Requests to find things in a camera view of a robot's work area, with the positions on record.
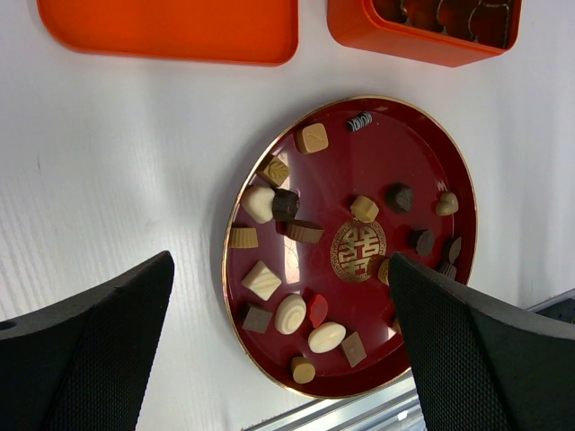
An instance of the red round tray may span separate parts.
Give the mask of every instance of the red round tray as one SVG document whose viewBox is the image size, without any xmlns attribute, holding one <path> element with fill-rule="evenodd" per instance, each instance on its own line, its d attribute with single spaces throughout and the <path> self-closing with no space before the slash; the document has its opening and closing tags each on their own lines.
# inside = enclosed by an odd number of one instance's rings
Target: red round tray
<svg viewBox="0 0 575 431">
<path fill-rule="evenodd" d="M 370 112 L 373 122 L 350 133 L 346 120 L 362 111 Z M 318 153 L 301 154 L 296 148 L 296 131 L 315 122 L 325 125 L 329 146 Z M 282 235 L 280 223 L 257 224 L 240 207 L 246 187 L 265 184 L 255 170 L 268 153 L 277 155 L 291 170 L 282 189 L 299 193 L 297 219 L 325 229 L 319 243 L 293 242 Z M 413 190 L 410 213 L 397 215 L 385 205 L 384 193 L 396 182 Z M 445 190 L 455 192 L 459 211 L 439 217 L 435 205 Z M 354 227 L 349 206 L 357 195 L 371 198 L 380 208 L 376 224 L 370 225 L 372 242 L 379 242 L 379 250 L 356 244 L 358 256 L 352 265 L 357 272 L 351 282 L 338 276 L 338 272 L 345 274 L 345 271 L 341 271 L 337 249 L 341 232 Z M 236 224 L 256 227 L 260 246 L 228 249 L 229 232 Z M 418 258 L 408 245 L 412 228 L 434 232 L 435 247 L 427 258 Z M 434 268 L 440 262 L 444 240 L 452 235 L 461 236 L 463 248 L 456 261 L 456 280 L 466 283 L 473 265 L 476 232 L 469 172 L 455 143 L 434 119 L 408 103 L 386 97 L 364 96 L 323 106 L 276 138 L 254 165 L 235 201 L 223 260 L 224 297 L 235 335 L 250 359 L 273 382 L 303 395 L 344 398 L 374 390 L 410 367 L 403 338 L 391 329 L 395 309 L 389 287 L 376 276 L 383 254 L 390 257 L 400 251 Z M 367 268 L 367 273 L 362 265 L 365 260 L 361 260 L 366 256 L 376 261 Z M 262 301 L 241 284 L 258 260 L 282 280 L 268 301 Z M 323 354 L 312 353 L 307 346 L 312 330 L 308 319 L 288 336 L 276 331 L 273 318 L 265 334 L 242 329 L 241 312 L 247 303 L 275 312 L 279 303 L 292 293 L 302 294 L 305 300 L 312 293 L 323 295 L 329 304 L 326 321 L 342 324 L 348 335 L 357 331 L 367 358 L 351 368 L 339 348 Z M 313 381 L 307 384 L 293 381 L 289 367 L 294 356 L 310 359 L 316 369 Z"/>
</svg>

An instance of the heart-shaped chocolate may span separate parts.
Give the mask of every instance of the heart-shaped chocolate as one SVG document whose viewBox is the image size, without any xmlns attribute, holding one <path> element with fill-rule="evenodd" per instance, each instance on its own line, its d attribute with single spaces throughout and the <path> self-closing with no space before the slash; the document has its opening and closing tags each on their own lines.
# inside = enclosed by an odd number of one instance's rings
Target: heart-shaped chocolate
<svg viewBox="0 0 575 431">
<path fill-rule="evenodd" d="M 441 194 L 439 202 L 435 207 L 435 212 L 438 216 L 451 216 L 459 209 L 459 202 L 457 196 L 452 191 L 446 191 Z"/>
</svg>

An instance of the black mesh fabric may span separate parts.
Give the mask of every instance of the black mesh fabric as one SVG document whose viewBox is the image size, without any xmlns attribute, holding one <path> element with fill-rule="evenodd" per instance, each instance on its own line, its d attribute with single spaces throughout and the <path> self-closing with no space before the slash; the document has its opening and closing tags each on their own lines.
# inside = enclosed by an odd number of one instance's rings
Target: black mesh fabric
<svg viewBox="0 0 575 431">
<path fill-rule="evenodd" d="M 389 281 L 428 429 L 516 429 L 469 309 L 419 265 L 395 254 Z"/>
<path fill-rule="evenodd" d="M 42 429 L 136 427 L 172 291 L 164 257 L 93 308 Z"/>
</svg>

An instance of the square chocolate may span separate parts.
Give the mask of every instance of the square chocolate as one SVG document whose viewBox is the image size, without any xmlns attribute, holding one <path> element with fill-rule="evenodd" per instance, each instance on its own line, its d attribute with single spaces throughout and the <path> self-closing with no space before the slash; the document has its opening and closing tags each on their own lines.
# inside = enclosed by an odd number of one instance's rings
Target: square chocolate
<svg viewBox="0 0 575 431">
<path fill-rule="evenodd" d="M 243 319 L 242 329 L 263 334 L 270 324 L 272 314 L 272 312 L 249 303 Z"/>
<path fill-rule="evenodd" d="M 344 339 L 341 342 L 341 348 L 345 356 L 348 358 L 348 362 L 351 368 L 359 364 L 367 357 L 366 350 L 364 349 L 357 332 L 354 332 L 349 337 Z"/>
<path fill-rule="evenodd" d="M 278 157 L 268 154 L 257 171 L 272 187 L 280 187 L 289 176 L 289 168 Z"/>
</svg>

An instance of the orange lid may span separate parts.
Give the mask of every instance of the orange lid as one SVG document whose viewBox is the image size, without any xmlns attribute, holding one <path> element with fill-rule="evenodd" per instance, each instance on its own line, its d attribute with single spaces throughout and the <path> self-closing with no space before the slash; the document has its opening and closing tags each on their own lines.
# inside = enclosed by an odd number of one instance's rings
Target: orange lid
<svg viewBox="0 0 575 431">
<path fill-rule="evenodd" d="M 278 66 L 296 53 L 297 0 L 38 0 L 83 52 Z"/>
</svg>

